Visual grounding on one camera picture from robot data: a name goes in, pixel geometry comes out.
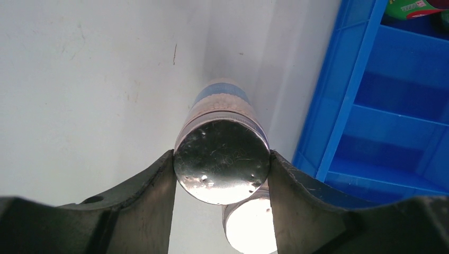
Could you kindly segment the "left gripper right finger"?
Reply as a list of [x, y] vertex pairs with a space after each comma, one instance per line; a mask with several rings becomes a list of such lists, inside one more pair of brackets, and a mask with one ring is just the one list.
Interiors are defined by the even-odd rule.
[[448, 197], [377, 205], [347, 195], [271, 153], [279, 253], [448, 253]]

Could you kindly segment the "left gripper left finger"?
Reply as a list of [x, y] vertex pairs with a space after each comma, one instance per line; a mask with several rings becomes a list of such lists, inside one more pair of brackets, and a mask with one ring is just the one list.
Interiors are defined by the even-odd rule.
[[1, 253], [168, 253], [173, 152], [79, 204], [1, 197]]

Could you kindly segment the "red sauce bottle yellow cap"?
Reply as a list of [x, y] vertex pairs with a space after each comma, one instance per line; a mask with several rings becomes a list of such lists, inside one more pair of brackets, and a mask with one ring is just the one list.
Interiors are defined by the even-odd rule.
[[384, 14], [410, 20], [448, 10], [448, 0], [389, 0]]

